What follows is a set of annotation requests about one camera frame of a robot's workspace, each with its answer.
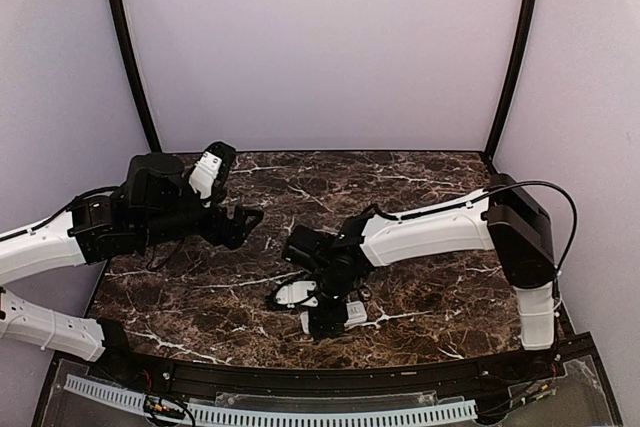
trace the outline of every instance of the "white wall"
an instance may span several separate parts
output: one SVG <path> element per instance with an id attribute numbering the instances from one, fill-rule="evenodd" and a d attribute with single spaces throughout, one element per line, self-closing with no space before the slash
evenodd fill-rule
<path id="1" fill-rule="evenodd" d="M 484 148 L 521 0 L 126 0 L 162 145 Z"/>
<path id="2" fill-rule="evenodd" d="M 537 0 L 497 166 L 576 198 L 562 291 L 591 330 L 627 425 L 640 425 L 640 0 Z M 570 214 L 554 194 L 556 249 Z"/>
<path id="3" fill-rule="evenodd" d="M 107 0 L 0 0 L 0 232 L 74 195 L 124 180 L 147 150 Z M 29 301 L 82 314 L 99 267 L 9 284 Z M 0 340 L 0 426 L 31 425 L 50 355 Z"/>

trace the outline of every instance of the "white slotted strip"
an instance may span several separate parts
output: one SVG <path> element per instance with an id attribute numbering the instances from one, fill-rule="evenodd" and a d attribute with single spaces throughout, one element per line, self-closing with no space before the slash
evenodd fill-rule
<path id="1" fill-rule="evenodd" d="M 145 395 L 139 392 L 75 375 L 67 376 L 64 388 L 125 412 L 146 415 L 142 410 Z M 197 424 L 206 427 L 431 427 L 477 418 L 474 400 L 414 409 L 338 414 L 260 412 L 202 404 L 188 404 L 188 407 Z M 189 419 L 185 418 L 182 423 L 188 424 Z"/>

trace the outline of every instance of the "marble tabletop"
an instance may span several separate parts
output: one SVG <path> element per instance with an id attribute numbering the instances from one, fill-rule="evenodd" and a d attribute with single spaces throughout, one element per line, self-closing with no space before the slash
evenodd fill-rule
<path id="1" fill-rule="evenodd" d="M 191 163 L 196 155 L 184 155 Z M 366 282 L 369 322 L 320 342 L 299 312 L 265 297 L 300 269 L 280 259 L 293 226 L 335 232 L 372 202 L 400 211 L 487 184 L 478 154 L 440 152 L 243 153 L 224 204 L 264 210 L 236 251 L 190 237 L 145 257 L 113 259 L 90 317 L 121 320 L 135 351 L 215 364 L 271 368 L 406 366 L 488 355 L 519 346 L 515 295 L 494 252 L 398 262 Z"/>

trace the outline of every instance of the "black vertical post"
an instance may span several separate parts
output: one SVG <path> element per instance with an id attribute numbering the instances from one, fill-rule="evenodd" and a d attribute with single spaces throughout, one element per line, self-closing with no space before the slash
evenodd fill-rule
<path id="1" fill-rule="evenodd" d="M 118 44 L 120 44 L 122 62 L 124 63 L 124 68 L 127 72 L 129 87 L 131 88 L 133 100 L 136 104 L 140 123 L 142 124 L 144 135 L 147 138 L 149 149 L 151 149 L 151 152 L 162 152 L 160 139 L 158 138 L 158 133 L 153 125 L 151 111 L 149 110 L 147 97 L 144 93 L 144 88 L 142 87 L 140 72 L 138 71 L 138 64 L 136 63 L 136 57 L 133 52 L 133 44 L 131 43 L 131 36 L 129 35 L 129 27 L 127 25 L 124 4 L 122 0 L 109 0 L 109 5 L 111 6 L 111 16 L 113 17 L 113 25 L 116 29 Z"/>
<path id="2" fill-rule="evenodd" d="M 484 149 L 484 155 L 489 161 L 493 161 L 493 156 L 498 149 L 500 137 L 502 136 L 505 123 L 507 122 L 509 108 L 511 107 L 513 94 L 516 90 L 524 51 L 527 46 L 527 38 L 529 37 L 529 28 L 531 27 L 531 19 L 533 18 L 533 7 L 535 2 L 536 0 L 522 0 L 522 5 L 520 6 L 520 17 L 518 18 L 518 26 L 516 28 L 516 36 L 513 41 L 513 49 L 511 50 L 511 58 L 509 59 L 507 75 L 505 76 L 504 85 L 502 86 L 502 93 L 500 94 L 498 108 L 496 109 L 496 115 L 493 119 L 493 125 L 491 126 L 489 140 L 487 141 L 487 145 Z"/>

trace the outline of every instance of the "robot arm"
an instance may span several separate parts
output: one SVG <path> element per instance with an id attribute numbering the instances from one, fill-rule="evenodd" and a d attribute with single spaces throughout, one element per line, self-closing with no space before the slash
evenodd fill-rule
<path id="1" fill-rule="evenodd" d="M 77 197 L 46 221 L 0 238 L 0 286 L 45 270 L 77 266 L 197 234 L 236 249 L 263 213 L 218 205 L 235 150 L 211 144 L 185 172 L 168 154 L 135 156 L 124 184 Z M 109 191 L 109 195 L 93 195 Z M 26 302 L 0 288 L 0 338 L 14 338 L 95 361 L 122 333 L 106 320 L 79 319 Z"/>
<path id="2" fill-rule="evenodd" d="M 298 226 L 283 257 L 311 279 L 285 285 L 276 304 L 309 307 L 308 327 L 316 338 L 339 335 L 349 322 L 346 298 L 354 283 L 373 269 L 402 259 L 461 250 L 495 249 L 518 297 L 522 345 L 551 347 L 554 341 L 551 222 L 523 189 L 504 190 L 511 177 L 493 176 L 487 190 L 397 214 L 365 213 L 347 219 L 337 235 Z"/>

